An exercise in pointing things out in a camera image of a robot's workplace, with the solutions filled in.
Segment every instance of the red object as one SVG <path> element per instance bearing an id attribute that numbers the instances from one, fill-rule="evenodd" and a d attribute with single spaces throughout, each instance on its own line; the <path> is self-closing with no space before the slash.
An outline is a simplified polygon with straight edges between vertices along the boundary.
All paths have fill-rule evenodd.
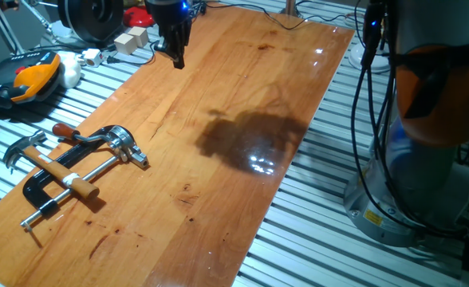
<path id="1" fill-rule="evenodd" d="M 135 6 L 124 12 L 123 24 L 127 27 L 149 27 L 153 26 L 155 21 L 146 11 L 146 7 Z"/>
<path id="2" fill-rule="evenodd" d="M 16 69 L 16 70 L 14 71 L 14 73 L 18 75 L 21 71 L 23 71 L 23 70 L 25 70 L 25 69 L 26 69 L 26 67 L 23 67 L 23 66 L 22 66 L 22 67 Z"/>

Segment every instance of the hammer head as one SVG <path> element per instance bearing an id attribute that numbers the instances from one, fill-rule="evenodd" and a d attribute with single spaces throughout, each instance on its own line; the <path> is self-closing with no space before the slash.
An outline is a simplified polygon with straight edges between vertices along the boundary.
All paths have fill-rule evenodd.
<path id="1" fill-rule="evenodd" d="M 42 130 L 35 132 L 32 136 L 22 137 L 8 147 L 4 157 L 2 158 L 2 162 L 6 164 L 6 167 L 10 168 L 18 159 L 20 159 L 26 148 L 40 143 L 43 140 L 46 140 L 46 136 Z"/>

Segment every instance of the red handle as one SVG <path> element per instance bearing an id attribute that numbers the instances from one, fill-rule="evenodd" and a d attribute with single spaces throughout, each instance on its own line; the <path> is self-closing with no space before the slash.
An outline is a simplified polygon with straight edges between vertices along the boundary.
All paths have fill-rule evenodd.
<path id="1" fill-rule="evenodd" d="M 52 127 L 52 133 L 55 136 L 64 137 L 69 140 L 75 140 L 74 136 L 81 134 L 78 130 L 71 128 L 68 124 L 63 124 L 63 123 L 54 125 Z"/>

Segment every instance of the yellow warning label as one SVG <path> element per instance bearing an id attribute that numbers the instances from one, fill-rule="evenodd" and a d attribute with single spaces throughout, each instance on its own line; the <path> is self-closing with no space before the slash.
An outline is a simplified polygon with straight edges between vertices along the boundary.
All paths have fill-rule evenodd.
<path id="1" fill-rule="evenodd" d="M 378 215 L 378 214 L 372 212 L 370 209 L 367 209 L 367 210 L 365 211 L 364 217 L 365 217 L 366 219 L 368 219 L 370 222 L 372 222 L 372 223 L 374 223 L 374 224 L 376 224 L 376 225 L 378 225 L 378 226 L 380 226 L 380 224 L 381 224 L 381 222 L 382 222 L 382 220 L 383 220 L 383 218 L 382 218 L 380 215 Z"/>

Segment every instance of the wood grain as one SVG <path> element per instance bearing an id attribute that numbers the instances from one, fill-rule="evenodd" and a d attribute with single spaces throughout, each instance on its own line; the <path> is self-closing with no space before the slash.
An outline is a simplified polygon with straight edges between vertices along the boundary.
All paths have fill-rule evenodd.
<path id="1" fill-rule="evenodd" d="M 32 236 L 18 224 L 34 209 L 16 186 L 0 202 L 0 282 L 230 285 L 352 35 L 316 23 L 286 31 L 238 8 L 199 16 L 185 69 L 157 57 L 78 128 L 122 125 L 151 167 L 117 164 L 93 181 L 96 201 L 70 199 Z M 110 156 L 91 154 L 72 171 Z"/>

